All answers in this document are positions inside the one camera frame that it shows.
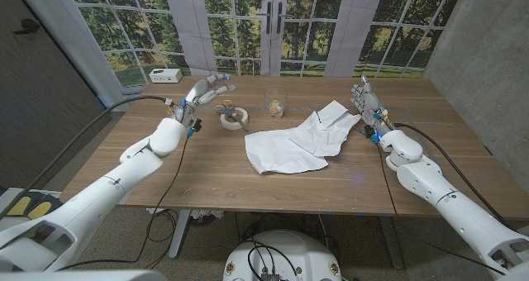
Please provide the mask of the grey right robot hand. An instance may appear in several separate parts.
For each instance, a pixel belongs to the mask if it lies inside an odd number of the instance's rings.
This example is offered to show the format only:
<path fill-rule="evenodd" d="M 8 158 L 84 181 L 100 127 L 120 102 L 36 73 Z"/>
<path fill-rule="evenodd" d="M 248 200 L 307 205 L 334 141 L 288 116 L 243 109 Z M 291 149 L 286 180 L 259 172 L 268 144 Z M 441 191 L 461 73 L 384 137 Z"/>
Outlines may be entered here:
<path fill-rule="evenodd" d="M 380 135 L 390 132 L 393 128 L 388 124 L 388 111 L 372 91 L 367 77 L 360 77 L 361 85 L 355 84 L 351 89 L 351 102 L 360 112 L 362 120 Z"/>

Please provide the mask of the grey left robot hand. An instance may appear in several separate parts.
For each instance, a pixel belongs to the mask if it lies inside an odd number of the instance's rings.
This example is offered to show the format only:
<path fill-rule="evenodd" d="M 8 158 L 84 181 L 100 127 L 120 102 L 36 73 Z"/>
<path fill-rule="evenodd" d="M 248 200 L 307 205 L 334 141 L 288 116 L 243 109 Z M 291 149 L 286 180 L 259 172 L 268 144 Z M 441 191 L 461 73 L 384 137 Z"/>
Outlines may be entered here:
<path fill-rule="evenodd" d="M 210 103 L 219 95 L 236 88 L 235 84 L 216 88 L 219 83 L 229 79 L 229 74 L 214 74 L 196 82 L 181 100 L 180 105 L 174 109 L 175 120 L 184 127 L 190 127 L 194 122 L 193 114 L 198 106 Z"/>

